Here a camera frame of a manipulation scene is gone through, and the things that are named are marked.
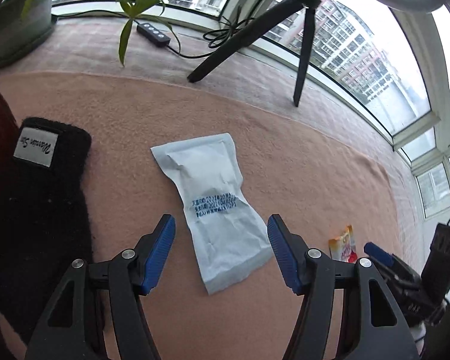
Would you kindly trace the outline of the white gloved right hand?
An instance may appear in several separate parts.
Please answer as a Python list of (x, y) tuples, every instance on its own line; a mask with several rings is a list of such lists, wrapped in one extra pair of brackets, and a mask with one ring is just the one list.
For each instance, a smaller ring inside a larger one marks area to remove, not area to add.
[(421, 355), (424, 350), (424, 340), (426, 336), (426, 326), (424, 322), (411, 327), (410, 333), (414, 339), (418, 355)]

